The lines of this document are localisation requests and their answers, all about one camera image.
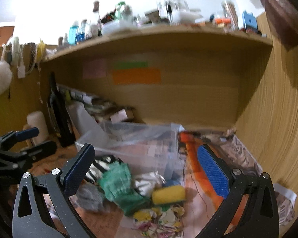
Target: yellow sponge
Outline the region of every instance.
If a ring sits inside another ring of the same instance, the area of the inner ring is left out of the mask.
[[[155,190],[151,199],[155,205],[178,203],[186,200],[186,190],[181,185],[165,187]]]

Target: blue clamp handle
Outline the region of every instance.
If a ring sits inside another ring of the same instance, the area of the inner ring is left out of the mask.
[[[85,144],[77,153],[76,157],[69,160],[62,167],[60,183],[64,187],[63,194],[66,197],[72,196],[77,192],[94,158],[94,147],[91,144]]]
[[[15,138],[18,142],[22,142],[28,139],[32,139],[39,135],[39,129],[34,127],[28,130],[19,131],[15,133]]]

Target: white fluffy ball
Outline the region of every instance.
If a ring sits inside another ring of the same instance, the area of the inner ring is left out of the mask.
[[[10,65],[6,61],[0,61],[0,95],[9,88],[12,75]]]

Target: green glove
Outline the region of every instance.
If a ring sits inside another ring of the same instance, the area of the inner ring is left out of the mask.
[[[131,216],[138,210],[150,206],[151,200],[141,196],[131,187],[131,174],[127,164],[111,164],[110,170],[99,180],[99,185],[104,190],[105,197],[115,202],[125,216]]]

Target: pink sticky note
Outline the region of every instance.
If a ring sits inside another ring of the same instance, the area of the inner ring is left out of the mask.
[[[106,59],[96,59],[83,65],[83,79],[91,80],[106,77]]]

